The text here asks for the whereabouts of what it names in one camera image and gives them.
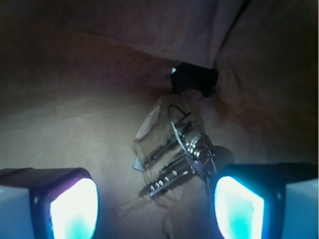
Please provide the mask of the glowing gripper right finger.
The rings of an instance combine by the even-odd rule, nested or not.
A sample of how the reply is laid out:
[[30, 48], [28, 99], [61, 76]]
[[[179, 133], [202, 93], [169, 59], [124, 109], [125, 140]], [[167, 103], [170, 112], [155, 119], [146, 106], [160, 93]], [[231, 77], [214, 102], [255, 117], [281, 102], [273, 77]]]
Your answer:
[[312, 163], [228, 164], [212, 185], [224, 239], [316, 239], [319, 169]]

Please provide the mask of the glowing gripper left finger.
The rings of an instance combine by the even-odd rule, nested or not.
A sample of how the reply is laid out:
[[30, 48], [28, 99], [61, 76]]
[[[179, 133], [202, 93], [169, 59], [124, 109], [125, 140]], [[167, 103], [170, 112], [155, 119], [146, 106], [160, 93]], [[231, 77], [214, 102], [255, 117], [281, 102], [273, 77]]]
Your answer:
[[91, 239], [98, 209], [97, 185], [84, 168], [0, 171], [2, 239]]

